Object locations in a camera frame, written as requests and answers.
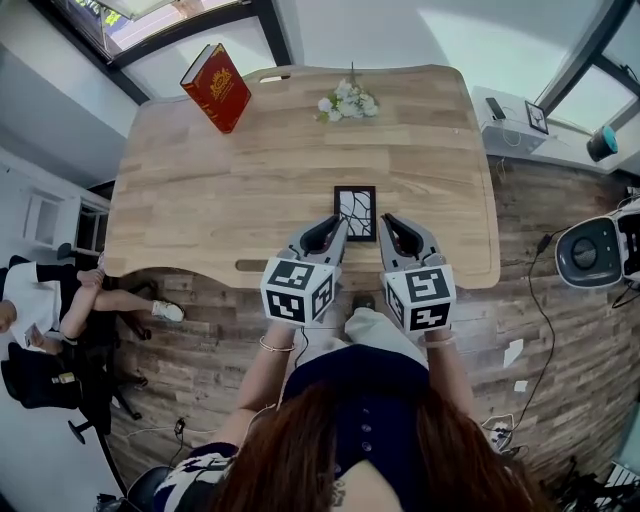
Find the picture frame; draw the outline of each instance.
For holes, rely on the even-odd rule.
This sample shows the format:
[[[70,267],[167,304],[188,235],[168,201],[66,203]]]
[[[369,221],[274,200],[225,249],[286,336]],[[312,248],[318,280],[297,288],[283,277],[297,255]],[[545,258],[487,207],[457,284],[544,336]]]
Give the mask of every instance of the picture frame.
[[[533,103],[526,100],[524,104],[525,108],[527,109],[529,126],[531,126],[531,128],[533,128],[534,130],[538,130],[539,132],[544,133],[545,135],[549,135],[547,116],[545,115],[544,110],[541,109],[538,105],[534,105]]]
[[[333,213],[350,219],[348,242],[375,242],[376,187],[336,186],[333,189]]]

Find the red book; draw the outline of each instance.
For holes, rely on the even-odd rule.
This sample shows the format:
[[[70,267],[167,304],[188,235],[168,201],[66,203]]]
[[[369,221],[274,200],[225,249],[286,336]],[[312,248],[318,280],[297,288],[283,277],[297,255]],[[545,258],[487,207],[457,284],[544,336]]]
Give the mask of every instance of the red book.
[[[180,85],[222,133],[230,133],[251,92],[222,44],[207,45]]]

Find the red hair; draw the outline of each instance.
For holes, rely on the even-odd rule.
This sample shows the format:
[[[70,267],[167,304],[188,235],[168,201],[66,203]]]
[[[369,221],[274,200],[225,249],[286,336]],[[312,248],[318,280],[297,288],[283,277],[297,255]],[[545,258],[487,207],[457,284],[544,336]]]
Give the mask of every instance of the red hair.
[[[261,420],[216,487],[211,512],[330,510],[337,403],[334,389],[315,385]],[[437,392],[426,390],[415,406],[430,508],[553,510],[524,468],[507,467],[478,425]]]

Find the wooden table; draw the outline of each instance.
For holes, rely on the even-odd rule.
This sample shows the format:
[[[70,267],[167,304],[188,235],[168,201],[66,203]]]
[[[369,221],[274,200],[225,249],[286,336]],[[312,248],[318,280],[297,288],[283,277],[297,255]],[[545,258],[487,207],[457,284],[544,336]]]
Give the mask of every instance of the wooden table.
[[[380,102],[379,116],[315,121],[318,100],[346,76],[300,67],[252,73],[245,80],[253,97],[229,135],[186,96],[140,107],[111,205],[107,274],[177,267],[257,288],[259,269],[287,238],[333,212],[335,185],[374,185],[378,215],[431,230],[458,286],[493,286],[500,275],[493,188],[460,73],[358,72]],[[348,244],[346,274],[381,269],[378,244]]]

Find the black shoe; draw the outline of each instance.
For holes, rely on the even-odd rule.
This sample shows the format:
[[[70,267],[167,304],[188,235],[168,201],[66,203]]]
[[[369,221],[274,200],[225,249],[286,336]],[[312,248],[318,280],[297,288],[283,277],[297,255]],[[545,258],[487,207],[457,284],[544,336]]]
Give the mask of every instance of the black shoe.
[[[376,309],[376,300],[370,293],[356,293],[351,302],[351,314],[358,308],[368,308],[373,311]]]

